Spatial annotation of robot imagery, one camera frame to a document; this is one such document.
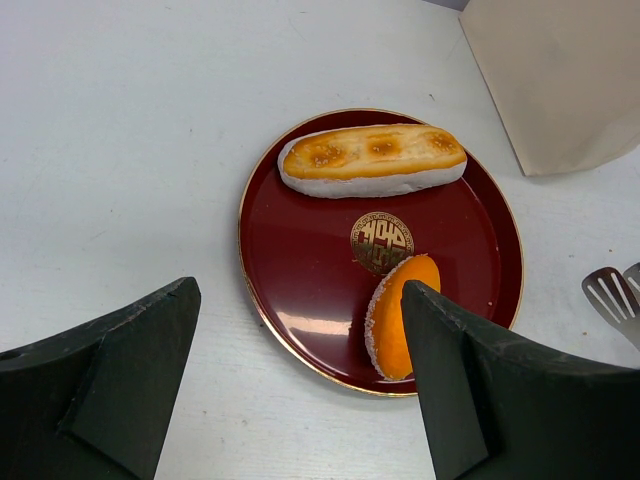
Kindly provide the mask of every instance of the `dark red plate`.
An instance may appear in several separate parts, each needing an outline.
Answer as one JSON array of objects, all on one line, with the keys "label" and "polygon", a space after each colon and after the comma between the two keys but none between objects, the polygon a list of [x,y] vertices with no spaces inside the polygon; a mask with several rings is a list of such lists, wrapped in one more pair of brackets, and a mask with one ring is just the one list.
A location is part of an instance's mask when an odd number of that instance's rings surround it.
[{"label": "dark red plate", "polygon": [[520,304],[523,261],[504,197],[468,152],[462,179],[397,197],[318,199],[280,179],[276,161],[289,140],[393,123],[424,122],[380,110],[342,110],[287,132],[249,178],[238,236],[251,296],[287,350],[346,387],[403,396],[416,393],[413,378],[385,381],[364,345],[365,312],[382,275],[406,255],[428,253],[440,270],[444,295],[510,328]]}]

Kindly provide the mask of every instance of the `gold plate rim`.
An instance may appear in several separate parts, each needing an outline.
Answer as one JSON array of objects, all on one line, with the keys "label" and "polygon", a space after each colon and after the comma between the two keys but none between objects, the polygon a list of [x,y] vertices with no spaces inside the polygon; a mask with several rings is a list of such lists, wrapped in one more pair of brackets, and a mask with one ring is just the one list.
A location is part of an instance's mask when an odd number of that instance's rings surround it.
[{"label": "gold plate rim", "polygon": [[[237,238],[237,248],[238,248],[238,256],[240,257],[240,268],[242,270],[242,276],[244,278],[245,284],[247,286],[247,290],[249,291],[249,296],[251,297],[251,300],[253,301],[253,304],[256,308],[256,310],[258,311],[258,315],[260,315],[260,318],[262,319],[262,322],[267,325],[267,327],[269,328],[269,330],[271,331],[271,333],[276,337],[276,339],[278,340],[278,342],[280,342],[280,344],[290,353],[292,354],[295,358],[297,358],[300,362],[302,362],[304,365],[306,365],[307,367],[309,367],[312,371],[318,373],[320,376],[326,378],[327,380],[330,380],[333,383],[336,383],[342,387],[346,387],[349,390],[353,390],[353,391],[357,391],[357,392],[361,392],[361,393],[366,393],[369,395],[374,395],[377,397],[391,397],[391,398],[406,398],[406,397],[413,397],[416,396],[418,393],[417,392],[410,392],[410,393],[393,393],[393,392],[380,392],[378,390],[372,390],[372,389],[367,389],[367,388],[362,388],[362,387],[356,387],[355,385],[351,385],[349,383],[343,382],[342,380],[339,380],[335,377],[332,377],[331,375],[327,374],[326,372],[323,372],[322,370],[320,370],[318,367],[316,367],[315,365],[313,365],[310,361],[308,361],[306,358],[304,358],[294,347],[293,345],[291,345],[291,343],[284,338],[284,336],[282,336],[282,334],[276,329],[275,325],[273,324],[272,320],[269,318],[269,316],[266,314],[266,311],[262,305],[262,303],[260,302],[260,299],[258,298],[257,292],[255,291],[255,287],[253,286],[253,282],[251,281],[251,279],[249,278],[249,276],[247,275],[247,271],[244,265],[244,258],[242,256],[242,245],[241,245],[241,220],[242,220],[242,212],[244,209],[244,201],[245,198],[247,196],[247,192],[249,190],[249,185],[251,185],[251,181],[253,180],[253,176],[255,175],[256,171],[258,170],[258,167],[260,167],[260,165],[262,164],[263,160],[265,159],[265,157],[267,156],[267,154],[283,139],[285,138],[287,135],[289,135],[291,132],[293,132],[294,130],[297,130],[298,128],[300,128],[301,126],[312,122],[313,120],[316,120],[318,118],[322,118],[322,117],[326,117],[329,115],[335,115],[336,113],[343,113],[343,112],[379,112],[379,113],[390,113],[393,115],[399,115],[405,118],[409,118],[415,122],[418,122],[420,124],[423,125],[430,125],[429,123],[420,120],[418,118],[412,117],[411,115],[407,115],[405,113],[400,113],[400,112],[395,112],[393,110],[385,110],[385,109],[379,109],[379,108],[344,108],[344,109],[339,109],[339,110],[331,110],[329,112],[324,112],[321,113],[319,115],[315,115],[313,117],[309,117],[306,120],[298,123],[297,125],[291,127],[289,130],[287,130],[285,133],[283,133],[282,135],[280,135],[262,154],[262,156],[260,157],[260,159],[256,162],[256,164],[254,165],[253,169],[251,170],[251,173],[249,174],[249,178],[247,179],[247,183],[244,187],[244,191],[242,192],[242,197],[240,198],[240,207],[238,209],[238,238]],[[516,236],[518,238],[518,244],[520,246],[520,263],[522,266],[522,275],[521,275],[521,279],[520,279],[520,295],[518,297],[518,304],[516,306],[516,310],[513,314],[513,318],[511,320],[511,323],[509,324],[509,330],[513,329],[513,326],[515,325],[516,319],[518,318],[518,313],[520,312],[520,306],[522,303],[522,293],[524,291],[524,278],[525,278],[525,264],[524,264],[524,250],[522,248],[522,240],[520,237],[520,231],[518,230],[518,224],[516,223],[516,219],[513,215],[513,211],[511,210],[511,206],[509,205],[509,203],[507,202],[506,197],[504,196],[504,194],[502,193],[502,190],[500,189],[500,187],[498,186],[498,184],[496,183],[495,179],[491,176],[491,174],[487,171],[487,169],[484,167],[484,165],[482,165],[481,162],[478,161],[478,159],[476,158],[475,155],[473,155],[466,147],[463,146],[463,148],[465,149],[466,152],[468,152],[476,161],[476,163],[480,166],[480,168],[484,171],[484,173],[489,177],[489,179],[491,180],[491,182],[493,182],[493,184],[495,185],[496,189],[498,190],[498,193],[500,194],[500,197],[502,197],[502,200],[504,202],[504,204],[507,206],[507,211],[509,212],[509,215],[511,216],[511,221],[515,227],[516,230]]]}]

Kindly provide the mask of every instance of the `orange slice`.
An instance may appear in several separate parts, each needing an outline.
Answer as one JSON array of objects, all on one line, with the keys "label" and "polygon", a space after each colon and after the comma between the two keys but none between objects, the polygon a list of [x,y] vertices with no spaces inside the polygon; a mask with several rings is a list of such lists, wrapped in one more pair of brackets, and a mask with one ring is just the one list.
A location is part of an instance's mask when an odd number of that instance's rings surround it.
[{"label": "orange slice", "polygon": [[440,273],[431,257],[416,255],[398,264],[382,279],[365,318],[365,344],[371,362],[387,380],[402,380],[413,372],[402,323],[402,288],[420,280],[440,292]]}]

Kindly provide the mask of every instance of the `table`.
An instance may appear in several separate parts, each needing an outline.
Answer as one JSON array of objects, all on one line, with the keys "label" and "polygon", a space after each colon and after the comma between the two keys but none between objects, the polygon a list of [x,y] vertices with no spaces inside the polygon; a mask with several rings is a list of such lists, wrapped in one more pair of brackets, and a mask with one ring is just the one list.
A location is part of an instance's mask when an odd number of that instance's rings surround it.
[{"label": "table", "polygon": [[639,367],[580,282],[640,260],[640,152],[524,178],[457,15],[419,0],[5,2],[0,351],[192,275],[202,309],[156,478],[434,478],[417,399],[299,364],[239,271],[262,152],[310,116],[376,107],[450,130],[503,189],[525,251],[515,331]]}]

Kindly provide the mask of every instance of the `beige cloth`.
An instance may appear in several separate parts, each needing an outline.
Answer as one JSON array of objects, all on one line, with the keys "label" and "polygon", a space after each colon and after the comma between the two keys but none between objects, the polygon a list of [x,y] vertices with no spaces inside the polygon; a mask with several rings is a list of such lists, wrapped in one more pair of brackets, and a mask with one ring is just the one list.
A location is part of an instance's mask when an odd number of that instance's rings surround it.
[{"label": "beige cloth", "polygon": [[525,175],[640,144],[640,0],[471,0],[460,22]]}]

